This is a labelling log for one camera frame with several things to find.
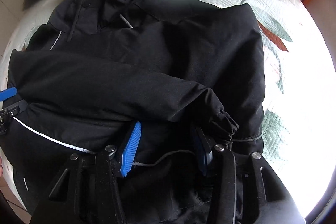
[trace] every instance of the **black clamp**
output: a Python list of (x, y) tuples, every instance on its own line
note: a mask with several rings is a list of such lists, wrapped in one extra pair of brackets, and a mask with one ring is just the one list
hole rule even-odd
[(237, 174), (242, 177), (245, 196), (244, 223), (305, 224), (290, 193), (259, 152), (236, 154), (221, 144), (214, 145), (214, 140), (193, 124), (190, 131), (200, 171), (215, 178), (207, 224), (235, 223)]
[(127, 224), (117, 178), (132, 167), (141, 137), (132, 122), (118, 145), (95, 155), (72, 154), (55, 176), (31, 218), (31, 224)]
[(0, 136), (6, 134), (11, 118), (25, 111), (27, 106), (28, 103), (21, 100), (0, 111)]

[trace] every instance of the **screw head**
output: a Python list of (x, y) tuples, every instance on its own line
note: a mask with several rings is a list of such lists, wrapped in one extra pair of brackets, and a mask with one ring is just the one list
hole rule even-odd
[(78, 159), (78, 154), (76, 154), (76, 153), (71, 154), (70, 159), (71, 160), (77, 160)]
[(108, 146), (105, 147), (105, 151), (107, 151), (107, 152), (115, 152), (116, 149), (117, 148), (113, 144), (109, 144)]
[(255, 158), (256, 160), (260, 160), (261, 159), (261, 154), (259, 152), (253, 152), (252, 157)]
[(216, 144), (216, 145), (214, 146), (214, 148), (215, 148), (215, 150), (218, 151), (218, 152), (223, 152), (224, 149), (225, 149), (224, 145), (222, 145), (222, 144)]

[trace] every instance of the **black jacket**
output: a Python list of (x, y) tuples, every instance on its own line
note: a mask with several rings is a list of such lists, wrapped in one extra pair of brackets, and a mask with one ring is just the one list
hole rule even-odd
[[(219, 9), (198, 0), (65, 0), (25, 52), (13, 51), (8, 87), (25, 99), (16, 116), (62, 143), (99, 151), (142, 123), (136, 162), (192, 149), (193, 121), (218, 143), (263, 150), (263, 44), (248, 4)], [(32, 212), (71, 153), (13, 120), (0, 145)], [(204, 223), (211, 185), (190, 154), (133, 167), (120, 181), (129, 223)]]

